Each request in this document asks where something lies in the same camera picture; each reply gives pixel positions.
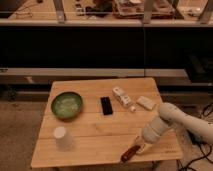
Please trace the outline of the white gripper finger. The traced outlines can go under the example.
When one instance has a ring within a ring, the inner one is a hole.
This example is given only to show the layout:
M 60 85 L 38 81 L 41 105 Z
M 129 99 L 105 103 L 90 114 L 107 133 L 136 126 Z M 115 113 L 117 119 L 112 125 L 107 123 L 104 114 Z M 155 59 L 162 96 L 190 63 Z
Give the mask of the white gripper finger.
M 141 138 L 140 136 L 137 136 L 136 139 L 134 140 L 134 144 L 137 145 L 139 147 L 139 150 L 137 151 L 137 154 L 142 154 L 144 151 L 147 150 L 148 145 L 145 142 L 145 140 L 143 138 Z

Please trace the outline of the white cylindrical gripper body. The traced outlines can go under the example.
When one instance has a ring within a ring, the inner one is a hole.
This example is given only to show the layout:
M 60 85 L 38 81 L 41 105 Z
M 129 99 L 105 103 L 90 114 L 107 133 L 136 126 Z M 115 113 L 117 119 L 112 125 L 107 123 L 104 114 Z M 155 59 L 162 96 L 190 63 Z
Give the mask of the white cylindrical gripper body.
M 141 136 L 146 143 L 154 144 L 171 126 L 160 117 L 155 117 L 151 122 L 145 125 L 141 131 Z

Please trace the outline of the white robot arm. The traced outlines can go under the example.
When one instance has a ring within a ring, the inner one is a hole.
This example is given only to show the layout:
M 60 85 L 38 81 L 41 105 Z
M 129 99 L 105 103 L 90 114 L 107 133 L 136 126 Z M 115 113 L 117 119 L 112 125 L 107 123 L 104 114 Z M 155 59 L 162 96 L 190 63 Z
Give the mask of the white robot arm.
M 141 130 L 135 144 L 139 146 L 138 155 L 148 151 L 167 132 L 173 123 L 183 125 L 190 132 L 201 136 L 213 145 L 213 123 L 193 117 L 171 103 L 158 106 L 158 115 Z

